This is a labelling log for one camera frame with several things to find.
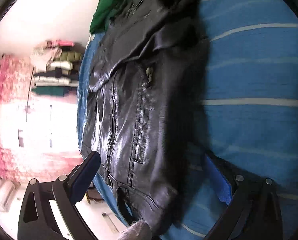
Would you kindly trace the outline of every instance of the pink clothing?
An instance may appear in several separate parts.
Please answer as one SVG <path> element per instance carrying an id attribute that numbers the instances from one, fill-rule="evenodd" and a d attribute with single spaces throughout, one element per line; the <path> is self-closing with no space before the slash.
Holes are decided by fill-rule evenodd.
<path id="1" fill-rule="evenodd" d="M 52 47 L 56 46 L 74 46 L 74 43 L 72 41 L 62 41 L 62 40 L 56 40 L 52 42 Z"/>

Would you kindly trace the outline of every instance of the stack of folded clothes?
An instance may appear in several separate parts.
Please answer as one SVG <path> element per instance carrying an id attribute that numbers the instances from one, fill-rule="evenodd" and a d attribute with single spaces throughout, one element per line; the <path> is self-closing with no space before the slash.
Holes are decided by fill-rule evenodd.
<path id="1" fill-rule="evenodd" d="M 78 75 L 83 54 L 72 51 L 71 41 L 46 41 L 31 54 L 36 67 L 32 91 L 38 95 L 65 96 L 78 87 Z"/>

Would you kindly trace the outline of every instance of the white folded clothing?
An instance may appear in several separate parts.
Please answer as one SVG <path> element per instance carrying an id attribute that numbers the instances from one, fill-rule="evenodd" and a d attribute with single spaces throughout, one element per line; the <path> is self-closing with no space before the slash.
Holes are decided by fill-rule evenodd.
<path id="1" fill-rule="evenodd" d="M 59 83 L 52 83 L 52 82 L 36 82 L 36 87 L 45 87 L 45 86 L 52 86 L 52 87 L 78 87 L 78 81 L 72 81 L 69 84 L 59 84 Z"/>
<path id="2" fill-rule="evenodd" d="M 50 62 L 48 70 L 54 70 L 56 67 L 60 67 L 66 70 L 72 70 L 73 64 L 67 60 Z"/>
<path id="3" fill-rule="evenodd" d="M 58 83 L 58 84 L 69 84 L 71 79 L 66 77 L 56 78 L 56 77 L 45 77 L 45 76 L 36 76 L 33 77 L 34 82 L 48 82 L 48 83 Z"/>

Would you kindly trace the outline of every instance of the gray fabric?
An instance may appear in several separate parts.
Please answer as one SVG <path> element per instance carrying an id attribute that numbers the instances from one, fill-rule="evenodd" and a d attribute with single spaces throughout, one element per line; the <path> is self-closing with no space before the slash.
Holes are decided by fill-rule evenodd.
<path id="1" fill-rule="evenodd" d="M 151 230 L 148 224 L 142 220 L 124 230 L 118 240 L 151 240 Z"/>

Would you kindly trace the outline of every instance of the jacket pocket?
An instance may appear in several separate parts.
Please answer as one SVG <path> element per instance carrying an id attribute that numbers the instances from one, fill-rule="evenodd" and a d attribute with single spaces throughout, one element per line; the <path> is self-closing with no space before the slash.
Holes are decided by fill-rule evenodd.
<path id="1" fill-rule="evenodd" d="M 146 148 L 146 139 L 149 126 L 149 113 L 151 106 L 151 85 L 153 84 L 153 68 L 148 67 L 146 69 L 145 82 L 141 87 L 141 101 L 140 101 L 140 113 L 138 122 L 138 135 L 136 144 L 135 161 L 138 163 L 143 162 L 144 152 Z"/>

